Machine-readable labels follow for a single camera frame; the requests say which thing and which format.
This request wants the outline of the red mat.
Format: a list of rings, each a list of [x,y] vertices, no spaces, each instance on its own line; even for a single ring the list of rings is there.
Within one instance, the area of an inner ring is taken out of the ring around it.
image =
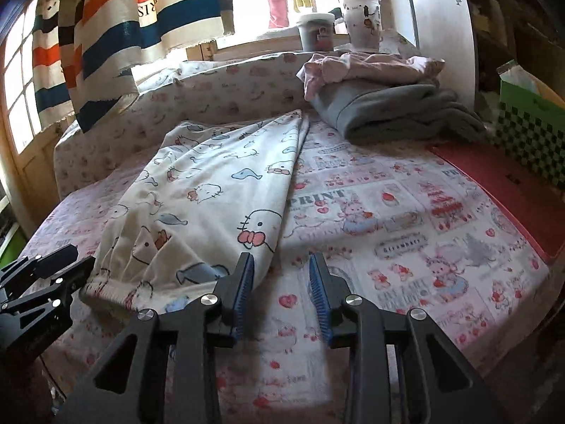
[[[564,202],[540,177],[484,143],[431,143],[426,149],[480,186],[543,262],[553,264],[564,253]]]

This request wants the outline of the pink print bed sheet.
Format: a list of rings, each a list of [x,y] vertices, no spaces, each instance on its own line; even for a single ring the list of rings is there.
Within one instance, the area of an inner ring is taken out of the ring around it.
[[[285,227],[252,324],[218,358],[228,423],[336,423],[347,355],[322,346],[309,299],[308,254],[379,307],[426,309],[511,402],[517,351],[549,313],[562,274],[547,265],[466,176],[418,143],[353,149],[312,122]]]

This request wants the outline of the white Hello Kitty pants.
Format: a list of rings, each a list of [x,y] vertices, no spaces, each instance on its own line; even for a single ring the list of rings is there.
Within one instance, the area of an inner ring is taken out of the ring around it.
[[[178,124],[114,207],[83,300],[172,312],[210,293],[243,253],[261,282],[308,128],[299,110],[251,124]]]

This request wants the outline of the folded pink garment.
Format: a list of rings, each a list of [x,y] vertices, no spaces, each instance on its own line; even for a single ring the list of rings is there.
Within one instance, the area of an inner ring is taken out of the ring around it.
[[[408,85],[434,80],[444,70],[443,59],[413,55],[399,58],[389,54],[346,52],[343,55],[314,54],[296,77],[304,85],[304,98],[311,101],[329,84],[363,80],[383,85]]]

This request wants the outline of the baby bear patterned headboard cover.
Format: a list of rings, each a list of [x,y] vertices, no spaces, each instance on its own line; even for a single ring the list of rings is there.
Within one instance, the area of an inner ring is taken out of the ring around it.
[[[304,86],[296,75],[309,58],[285,52],[197,73],[186,64],[166,71],[125,111],[102,118],[88,131],[78,124],[67,128],[54,150],[59,197],[105,179],[129,156],[161,143],[183,120],[231,124],[304,108]]]

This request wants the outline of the wooden door with window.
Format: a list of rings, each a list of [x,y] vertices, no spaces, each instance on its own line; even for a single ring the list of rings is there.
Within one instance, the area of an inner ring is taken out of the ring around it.
[[[1,44],[1,178],[20,227],[32,236],[59,203],[54,149],[74,120],[58,46],[58,0],[18,6]]]

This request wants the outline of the folded grey garment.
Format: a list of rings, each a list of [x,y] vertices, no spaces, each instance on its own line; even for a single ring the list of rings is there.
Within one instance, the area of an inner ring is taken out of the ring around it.
[[[320,118],[351,143],[389,143],[455,135],[486,140],[481,119],[457,94],[429,81],[385,86],[352,79],[327,84],[311,100]]]

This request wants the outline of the striped hanging curtain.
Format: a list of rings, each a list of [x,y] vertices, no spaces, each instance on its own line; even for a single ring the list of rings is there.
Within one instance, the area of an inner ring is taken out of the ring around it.
[[[37,0],[32,82],[39,121],[82,131],[137,100],[132,68],[234,32],[233,0]]]

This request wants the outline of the green checkered box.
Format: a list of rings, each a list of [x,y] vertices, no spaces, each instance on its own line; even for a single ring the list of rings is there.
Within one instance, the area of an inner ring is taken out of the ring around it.
[[[501,87],[494,146],[564,190],[563,98],[514,60],[497,73]]]

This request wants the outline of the grey lidded jar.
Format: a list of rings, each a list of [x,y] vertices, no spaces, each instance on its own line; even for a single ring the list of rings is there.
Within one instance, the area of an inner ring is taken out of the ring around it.
[[[335,17],[330,12],[303,13],[297,23],[305,52],[331,52],[333,50]]]

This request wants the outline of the green storage bin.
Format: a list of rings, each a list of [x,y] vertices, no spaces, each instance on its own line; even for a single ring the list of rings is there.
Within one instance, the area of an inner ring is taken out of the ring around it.
[[[22,229],[17,225],[13,225],[8,231],[5,240],[1,244],[0,265],[6,266],[18,258],[27,245],[27,242],[28,239]]]

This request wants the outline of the white cabinet side panel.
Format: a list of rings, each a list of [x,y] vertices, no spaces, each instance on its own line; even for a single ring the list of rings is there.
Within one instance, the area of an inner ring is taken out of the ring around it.
[[[412,0],[412,5],[421,54],[444,60],[440,85],[455,91],[462,104],[473,108],[477,59],[467,0]]]

